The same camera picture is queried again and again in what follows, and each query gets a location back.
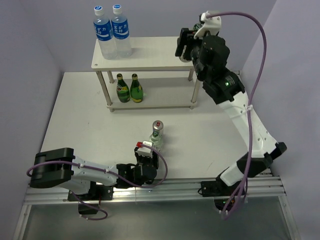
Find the clear glass bottle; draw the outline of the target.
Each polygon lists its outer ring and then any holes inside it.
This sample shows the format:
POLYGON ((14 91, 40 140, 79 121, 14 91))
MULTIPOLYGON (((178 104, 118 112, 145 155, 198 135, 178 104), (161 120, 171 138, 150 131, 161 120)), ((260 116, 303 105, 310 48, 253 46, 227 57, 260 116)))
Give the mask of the clear glass bottle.
POLYGON ((163 146, 163 137, 159 131, 154 130, 149 137, 149 141, 152 142, 153 147, 159 152, 163 146))
POLYGON ((191 57, 179 57, 179 59, 184 63, 190 62, 192 60, 191 57))

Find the green glass bottle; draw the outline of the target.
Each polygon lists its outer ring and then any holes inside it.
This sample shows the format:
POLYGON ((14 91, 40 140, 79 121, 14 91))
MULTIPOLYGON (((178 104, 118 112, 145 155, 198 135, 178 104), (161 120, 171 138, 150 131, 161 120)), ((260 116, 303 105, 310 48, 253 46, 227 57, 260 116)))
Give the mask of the green glass bottle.
POLYGON ((122 103, 127 103, 130 101, 130 98, 131 98, 129 87, 124 81, 123 75, 121 73, 118 73, 116 77, 117 77, 116 93, 117 93, 118 99, 122 103))
POLYGON ((131 78, 132 78, 132 82, 130 86, 131 99, 135 103, 141 103, 144 99, 144 91, 138 80, 138 75, 136 73, 133 73, 131 78))

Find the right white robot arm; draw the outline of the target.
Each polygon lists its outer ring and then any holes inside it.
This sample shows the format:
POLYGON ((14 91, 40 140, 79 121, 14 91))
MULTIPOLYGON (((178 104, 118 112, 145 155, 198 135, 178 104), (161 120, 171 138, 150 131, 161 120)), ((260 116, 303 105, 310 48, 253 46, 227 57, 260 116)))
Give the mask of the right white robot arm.
POLYGON ((276 141, 249 104, 249 97, 240 78, 226 67, 230 49, 226 41, 214 34, 205 33, 203 38, 182 28, 175 56, 192 62, 197 79, 203 89, 231 119, 244 140, 248 151, 236 163, 218 177, 217 191, 229 194, 244 176, 253 178, 267 169, 281 156, 287 146, 276 141))

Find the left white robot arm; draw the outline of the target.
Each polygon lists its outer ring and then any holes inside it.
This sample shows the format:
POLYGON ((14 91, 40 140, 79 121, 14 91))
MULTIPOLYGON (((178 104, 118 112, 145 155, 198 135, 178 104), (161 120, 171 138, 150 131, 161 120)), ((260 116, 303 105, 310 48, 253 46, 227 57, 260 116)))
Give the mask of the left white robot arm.
POLYGON ((98 193, 97 183, 117 189, 130 188, 132 184, 142 186, 154 182, 159 168, 159 157, 152 151, 134 149, 136 164, 119 163, 102 165, 83 160, 74 155, 74 149, 65 147, 39 152, 35 155, 30 187, 48 189, 60 187, 91 200, 98 193))

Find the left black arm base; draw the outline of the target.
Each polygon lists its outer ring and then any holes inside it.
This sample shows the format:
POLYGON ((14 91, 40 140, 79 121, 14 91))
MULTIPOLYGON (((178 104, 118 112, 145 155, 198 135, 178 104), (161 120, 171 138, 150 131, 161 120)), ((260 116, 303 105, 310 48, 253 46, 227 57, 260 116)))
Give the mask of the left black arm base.
POLYGON ((82 195, 76 195, 82 201, 110 201, 113 199, 112 186, 97 185, 95 191, 82 195))

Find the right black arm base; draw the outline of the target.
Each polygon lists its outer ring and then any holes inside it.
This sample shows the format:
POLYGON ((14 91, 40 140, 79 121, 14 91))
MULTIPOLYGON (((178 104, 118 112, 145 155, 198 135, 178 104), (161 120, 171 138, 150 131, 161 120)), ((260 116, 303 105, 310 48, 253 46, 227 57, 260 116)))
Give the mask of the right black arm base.
POLYGON ((211 180, 201 181, 197 193, 202 197, 230 197, 241 182, 227 186, 223 181, 211 180))

